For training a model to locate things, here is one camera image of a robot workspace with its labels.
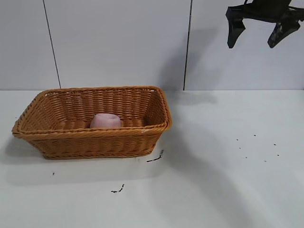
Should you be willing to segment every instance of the black robotic claw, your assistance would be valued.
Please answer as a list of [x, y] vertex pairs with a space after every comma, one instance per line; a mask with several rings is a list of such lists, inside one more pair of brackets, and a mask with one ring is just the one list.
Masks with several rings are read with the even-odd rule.
[[228, 46], [233, 48], [238, 37], [245, 30], [243, 19], [255, 19], [276, 23], [268, 39], [273, 48], [282, 39], [300, 28], [299, 20], [304, 21], [304, 9], [289, 6], [291, 0], [253, 0], [244, 5], [228, 7], [226, 17], [229, 23]]

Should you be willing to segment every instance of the white tabletop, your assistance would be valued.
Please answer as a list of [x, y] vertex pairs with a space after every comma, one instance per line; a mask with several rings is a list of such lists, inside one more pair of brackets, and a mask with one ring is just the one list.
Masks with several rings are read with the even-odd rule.
[[167, 92], [151, 155], [68, 161], [11, 136], [37, 93], [0, 91], [1, 228], [304, 227], [304, 91]]

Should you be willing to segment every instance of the black debris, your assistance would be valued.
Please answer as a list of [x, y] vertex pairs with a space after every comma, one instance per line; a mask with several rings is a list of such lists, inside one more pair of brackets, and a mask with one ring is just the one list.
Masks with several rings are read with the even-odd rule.
[[118, 193], [118, 192], [121, 192], [121, 191], [123, 190], [123, 188], [124, 188], [124, 184], [123, 184], [122, 187], [119, 189], [119, 191], [111, 191], [111, 192], [113, 192], [113, 193]]
[[158, 158], [155, 158], [155, 159], [153, 159], [153, 160], [149, 160], [149, 161], [147, 161], [147, 162], [153, 162], [153, 161], [159, 160], [160, 158], [162, 158], [162, 154], [163, 154], [163, 150], [161, 150], [160, 156], [159, 156]]

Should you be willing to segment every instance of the pink object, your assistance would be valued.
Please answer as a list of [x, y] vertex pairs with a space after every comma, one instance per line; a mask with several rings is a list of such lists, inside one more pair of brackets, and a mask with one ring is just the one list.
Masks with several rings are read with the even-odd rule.
[[121, 121], [119, 116], [114, 114], [96, 114], [91, 122], [90, 128], [117, 128], [121, 127]]

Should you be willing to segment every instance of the wicker basket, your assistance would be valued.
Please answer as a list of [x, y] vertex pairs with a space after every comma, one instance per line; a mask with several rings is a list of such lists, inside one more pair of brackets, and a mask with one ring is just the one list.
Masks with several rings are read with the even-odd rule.
[[[118, 115], [122, 127], [90, 129], [97, 113]], [[71, 88], [37, 95], [12, 132], [47, 159], [124, 158], [150, 154], [171, 124], [157, 87]]]

